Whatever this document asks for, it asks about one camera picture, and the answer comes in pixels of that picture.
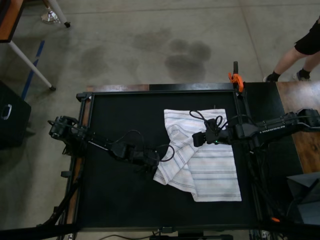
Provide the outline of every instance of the black box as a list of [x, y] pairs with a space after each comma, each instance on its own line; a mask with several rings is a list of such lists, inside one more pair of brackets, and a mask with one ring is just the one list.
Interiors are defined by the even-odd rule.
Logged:
[[31, 106], [0, 81], [0, 149], [22, 144]]

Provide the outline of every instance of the concrete floor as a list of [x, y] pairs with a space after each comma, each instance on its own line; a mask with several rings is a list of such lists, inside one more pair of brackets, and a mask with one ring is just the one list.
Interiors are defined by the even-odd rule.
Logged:
[[[281, 55], [303, 37], [319, 0], [58, 0], [71, 28], [40, 21], [44, 6], [25, 7], [13, 41], [32, 60], [45, 40], [26, 101], [36, 135], [0, 152], [0, 229], [44, 222], [65, 194], [70, 158], [48, 135], [47, 120], [77, 117], [76, 93], [86, 86], [228, 82], [233, 61], [246, 82], [261, 82]], [[303, 60], [280, 77], [290, 81]], [[0, 80], [21, 95], [30, 69], [0, 44]], [[320, 78], [320, 68], [311, 74]], [[127, 233], [138, 237], [149, 233]], [[235, 233], [247, 239], [247, 232]], [[81, 233], [79, 239], [101, 234]]]

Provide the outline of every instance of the person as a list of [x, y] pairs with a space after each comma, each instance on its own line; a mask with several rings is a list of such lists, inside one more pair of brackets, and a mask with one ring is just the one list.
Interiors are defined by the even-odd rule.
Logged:
[[293, 74], [296, 81], [310, 81], [311, 71], [320, 63], [320, 16], [309, 33], [295, 43], [275, 66], [273, 73], [263, 78], [263, 82], [277, 82], [281, 74], [299, 59], [306, 58], [303, 68]]

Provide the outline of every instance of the white towel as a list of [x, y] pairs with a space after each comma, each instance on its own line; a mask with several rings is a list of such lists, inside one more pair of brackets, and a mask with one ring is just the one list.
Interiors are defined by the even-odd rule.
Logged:
[[[224, 109], [200, 113], [207, 120], [222, 116], [221, 126], [227, 119]], [[241, 201], [232, 147], [206, 143], [194, 147], [192, 135], [205, 132], [206, 127], [203, 120], [190, 116], [189, 111], [166, 109], [164, 123], [175, 154], [170, 161], [159, 163], [153, 179], [190, 192], [196, 202]], [[170, 158], [172, 153], [168, 148], [163, 160]]]

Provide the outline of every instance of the sneaker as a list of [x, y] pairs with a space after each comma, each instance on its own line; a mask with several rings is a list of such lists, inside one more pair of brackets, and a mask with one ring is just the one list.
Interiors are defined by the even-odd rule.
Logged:
[[310, 82], [310, 81], [311, 81], [310, 77], [309, 77], [309, 78], [300, 77], [300, 76], [299, 76], [299, 72], [293, 74], [292, 78], [293, 78], [295, 81], [301, 81], [301, 82]]
[[277, 82], [277, 81], [270, 81], [270, 80], [268, 80], [268, 77], [269, 77], [269, 76], [265, 76], [265, 77], [263, 78], [262, 82], [264, 82], [264, 83], [275, 83], [275, 82]]

